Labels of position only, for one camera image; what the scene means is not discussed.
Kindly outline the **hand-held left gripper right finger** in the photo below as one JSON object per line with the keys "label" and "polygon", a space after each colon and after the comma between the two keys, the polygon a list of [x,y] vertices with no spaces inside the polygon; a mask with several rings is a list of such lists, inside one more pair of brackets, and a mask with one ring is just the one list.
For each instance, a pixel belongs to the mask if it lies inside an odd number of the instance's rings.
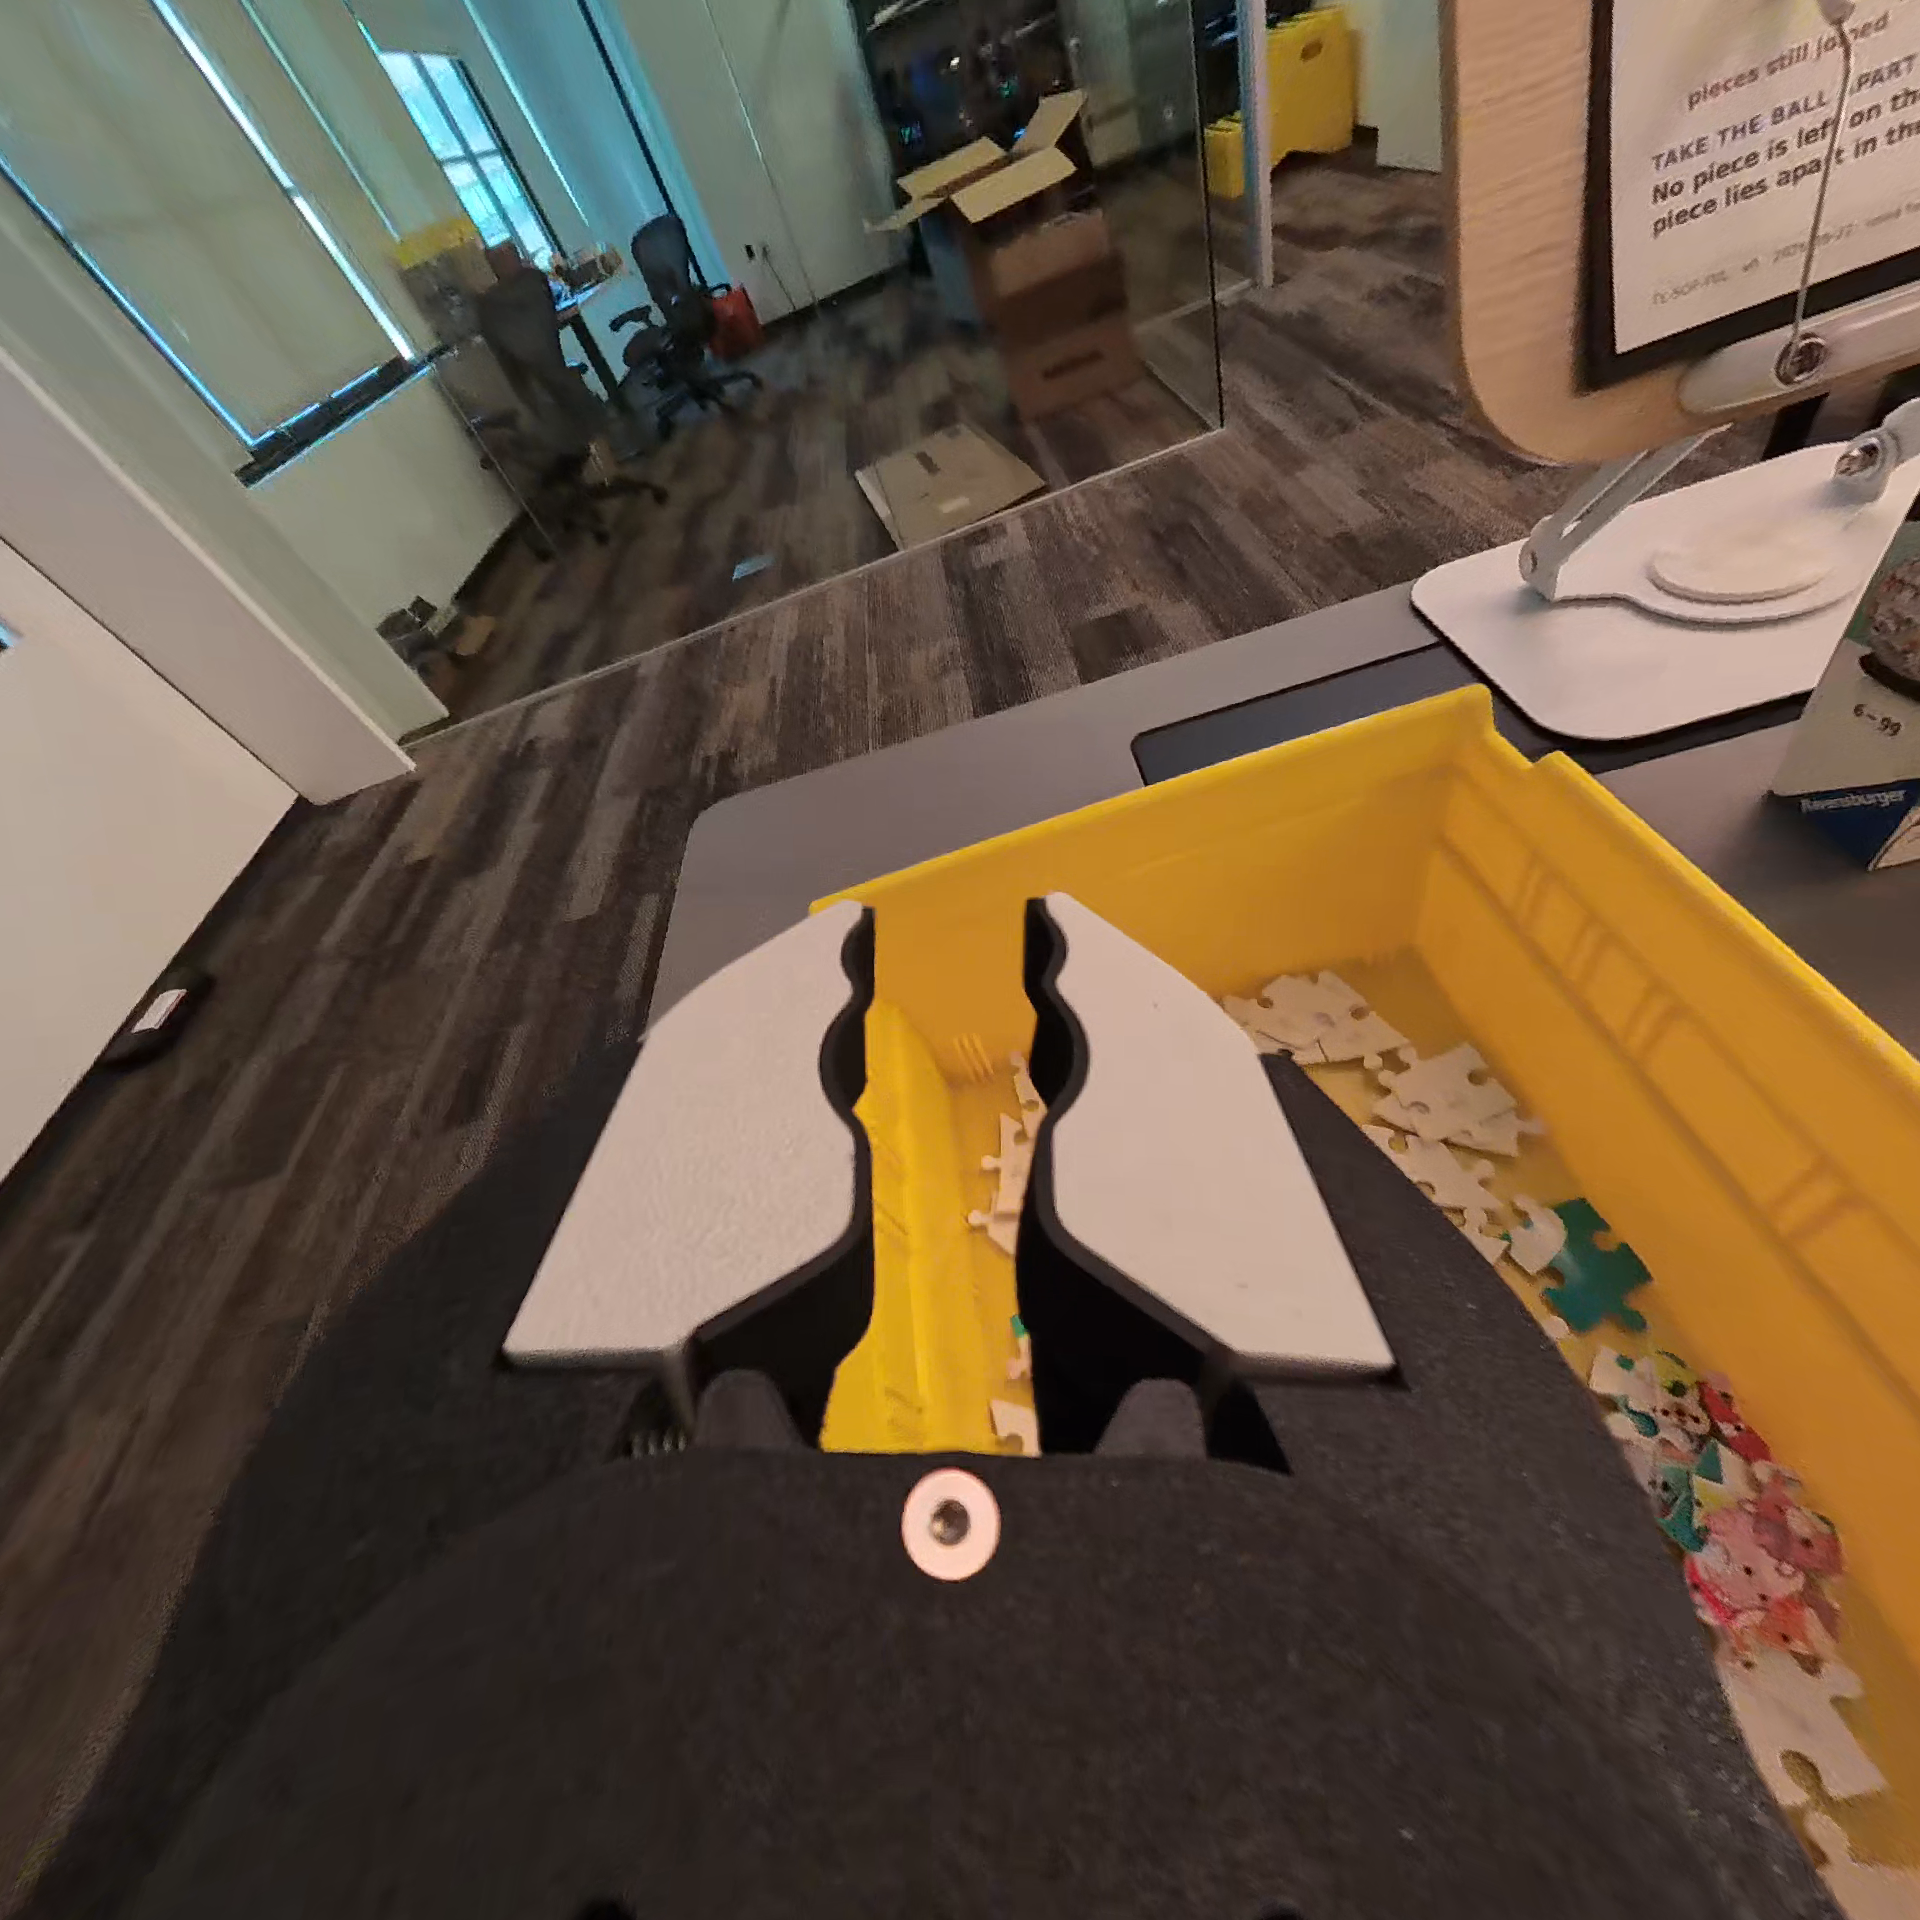
{"label": "hand-held left gripper right finger", "polygon": [[1271,1443],[1268,1382],[1373,1384],[1396,1357],[1274,1075],[1171,963],[1069,894],[1025,903],[1042,1120],[1016,1243],[1042,1443],[1192,1391],[1205,1443]]}

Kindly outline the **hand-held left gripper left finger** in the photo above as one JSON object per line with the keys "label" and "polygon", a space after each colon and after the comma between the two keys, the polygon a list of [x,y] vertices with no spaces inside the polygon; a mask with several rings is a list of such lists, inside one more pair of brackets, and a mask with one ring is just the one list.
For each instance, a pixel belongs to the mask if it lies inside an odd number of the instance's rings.
{"label": "hand-held left gripper left finger", "polygon": [[876,924],[834,903],[648,1030],[506,1334],[524,1368],[637,1368],[681,1419],[764,1376],[819,1443],[876,1305]]}

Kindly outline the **pile of puzzle pieces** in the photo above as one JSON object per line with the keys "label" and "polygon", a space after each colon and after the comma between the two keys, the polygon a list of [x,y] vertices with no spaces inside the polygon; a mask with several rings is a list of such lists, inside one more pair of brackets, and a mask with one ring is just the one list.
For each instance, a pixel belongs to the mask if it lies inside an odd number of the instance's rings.
{"label": "pile of puzzle pieces", "polygon": [[[1645,1263],[1545,1124],[1472,1044],[1420,1051],[1333,973],[1281,975],[1224,1009],[1261,1055],[1362,1095],[1357,1136],[1417,1201],[1388,1196],[1340,1124],[1281,1078],[1400,1371],[1219,1384],[1171,1333],[1075,1267],[1023,1267],[1019,1333],[1042,1448],[1083,1451],[1144,1379],[1187,1379],[1219,1456],[1291,1468],[1471,1582],[1508,1637],[1621,1723],[1679,1780],[1723,1868],[1757,1868],[1776,1912],[1915,1915],[1915,1191],[1841,1168],[1817,1123],[1901,1093],[1915,1061],[1883,1035],[1874,1069],[1817,1051],[1778,1100],[1727,1075],[1689,1023],[1579,1089],[1578,1144],[1661,1193]],[[1823,1897],[1799,1901],[1817,1877]]]}

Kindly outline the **yellow plastic bin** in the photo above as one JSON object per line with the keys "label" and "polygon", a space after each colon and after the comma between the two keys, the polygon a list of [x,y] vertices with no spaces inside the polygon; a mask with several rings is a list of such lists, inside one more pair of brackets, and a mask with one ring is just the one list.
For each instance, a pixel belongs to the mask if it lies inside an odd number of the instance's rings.
{"label": "yellow plastic bin", "polygon": [[[1147,783],[941,854],[866,854],[826,895],[863,897],[880,926],[882,1044],[907,1063],[907,1101],[946,1072],[948,1118],[986,1141],[987,1087],[1013,1087],[1009,1053],[1033,1017],[1017,996],[1019,905],[1069,894],[1215,999],[1250,999],[1281,975],[1344,975],[1420,1051],[1472,1044],[1544,1123],[1597,1208],[1645,1261],[1660,1254],[1661,1193],[1637,1197],[1578,1142],[1579,1089],[1626,1068],[1633,1112],[1656,1041],[1689,1023],[1757,1096],[1787,1078],[1753,1051],[1783,1047],[1796,1076],[1819,1048],[1874,1069],[1883,1035],[1701,868],[1568,756],[1524,759],[1490,697],[1453,691],[1197,772]],[[1915,1191],[1909,1116],[1848,1120],[1849,1069],[1819,1089],[1816,1124],[1841,1168],[1890,1183],[1883,1220]]]}

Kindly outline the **colourful puzzle box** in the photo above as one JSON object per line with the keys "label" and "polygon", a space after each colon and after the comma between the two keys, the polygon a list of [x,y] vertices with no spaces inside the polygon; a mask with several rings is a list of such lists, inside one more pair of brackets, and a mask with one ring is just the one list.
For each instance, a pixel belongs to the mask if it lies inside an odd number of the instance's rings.
{"label": "colourful puzzle box", "polygon": [[1917,862],[1917,524],[1890,539],[1770,795],[1866,871]]}

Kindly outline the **white stand base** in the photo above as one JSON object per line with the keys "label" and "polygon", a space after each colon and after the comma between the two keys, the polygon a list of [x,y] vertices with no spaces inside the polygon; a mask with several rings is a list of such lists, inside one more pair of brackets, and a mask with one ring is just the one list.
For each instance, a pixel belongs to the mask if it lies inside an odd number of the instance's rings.
{"label": "white stand base", "polygon": [[1596,468],[1412,611],[1537,728],[1615,745],[1804,697],[1915,501],[1917,403],[1852,440],[1660,491],[1723,425]]}

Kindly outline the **flat cardboard sheet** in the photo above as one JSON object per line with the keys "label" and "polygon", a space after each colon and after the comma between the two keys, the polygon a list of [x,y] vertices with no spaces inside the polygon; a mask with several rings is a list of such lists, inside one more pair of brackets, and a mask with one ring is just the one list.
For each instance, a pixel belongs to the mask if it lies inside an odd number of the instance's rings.
{"label": "flat cardboard sheet", "polygon": [[1047,491],[1045,476],[971,422],[855,468],[895,548],[932,543]]}

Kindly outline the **black office chair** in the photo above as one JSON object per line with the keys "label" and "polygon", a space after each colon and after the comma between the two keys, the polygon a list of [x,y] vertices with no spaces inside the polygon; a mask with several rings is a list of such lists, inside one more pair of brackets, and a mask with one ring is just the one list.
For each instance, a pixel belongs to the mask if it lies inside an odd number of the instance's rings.
{"label": "black office chair", "polygon": [[561,307],[549,276],[513,247],[489,248],[492,286],[474,299],[477,342],[500,372],[513,407],[471,421],[485,463],[513,491],[536,558],[551,563],[581,536],[609,543],[607,504],[648,496],[657,479],[604,463],[609,407],[561,345]]}
{"label": "black office chair", "polygon": [[609,324],[623,336],[627,371],[652,382],[659,439],[673,439],[677,417],[690,405],[728,411],[729,390],[759,392],[759,372],[717,359],[717,292],[700,276],[688,231],[674,212],[632,236],[632,262],[645,280],[648,302],[616,313]]}

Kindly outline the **closed cardboard box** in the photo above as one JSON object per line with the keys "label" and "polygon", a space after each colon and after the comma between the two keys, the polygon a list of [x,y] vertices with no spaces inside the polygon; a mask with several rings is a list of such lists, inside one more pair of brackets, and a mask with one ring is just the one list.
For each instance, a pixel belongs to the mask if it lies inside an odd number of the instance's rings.
{"label": "closed cardboard box", "polygon": [[1122,280],[1033,288],[994,321],[1004,382],[1025,422],[1119,392],[1145,372]]}

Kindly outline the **open cardboard box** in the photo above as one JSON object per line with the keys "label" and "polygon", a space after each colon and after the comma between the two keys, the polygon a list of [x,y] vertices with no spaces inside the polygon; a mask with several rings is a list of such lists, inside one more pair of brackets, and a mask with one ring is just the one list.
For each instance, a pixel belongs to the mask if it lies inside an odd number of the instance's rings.
{"label": "open cardboard box", "polygon": [[920,237],[948,318],[987,328],[1002,254],[1069,212],[1085,183],[1085,104],[1085,86],[1053,89],[1040,96],[1011,145],[980,135],[899,175],[899,203],[866,219],[864,233]]}

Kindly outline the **wooden easel board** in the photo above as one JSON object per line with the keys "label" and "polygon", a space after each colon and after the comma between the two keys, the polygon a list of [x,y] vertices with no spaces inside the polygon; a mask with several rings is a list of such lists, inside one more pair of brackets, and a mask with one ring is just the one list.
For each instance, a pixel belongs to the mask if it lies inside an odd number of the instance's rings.
{"label": "wooden easel board", "polygon": [[1503,443],[1538,463],[1597,465],[1915,367],[1909,319],[1858,367],[1708,415],[1682,405],[1681,365],[1587,389],[1594,5],[1463,3],[1440,16],[1458,385]]}

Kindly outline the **yellow floor sign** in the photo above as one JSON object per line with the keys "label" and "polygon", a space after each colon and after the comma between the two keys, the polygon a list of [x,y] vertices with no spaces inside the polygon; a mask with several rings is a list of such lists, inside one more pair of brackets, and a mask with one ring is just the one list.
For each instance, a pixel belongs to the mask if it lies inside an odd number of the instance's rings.
{"label": "yellow floor sign", "polygon": [[[1281,166],[1295,158],[1344,153],[1357,126],[1357,41],[1343,5],[1307,7],[1274,19],[1264,46],[1267,156]],[[1205,131],[1207,191],[1220,200],[1243,197],[1241,112]]]}

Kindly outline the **printed instruction sheet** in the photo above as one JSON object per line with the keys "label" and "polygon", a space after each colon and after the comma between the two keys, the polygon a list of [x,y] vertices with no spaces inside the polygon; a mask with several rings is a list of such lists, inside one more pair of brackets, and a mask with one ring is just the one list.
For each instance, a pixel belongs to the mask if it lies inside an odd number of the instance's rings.
{"label": "printed instruction sheet", "polygon": [[1917,5],[1592,5],[1587,389],[1915,284]]}

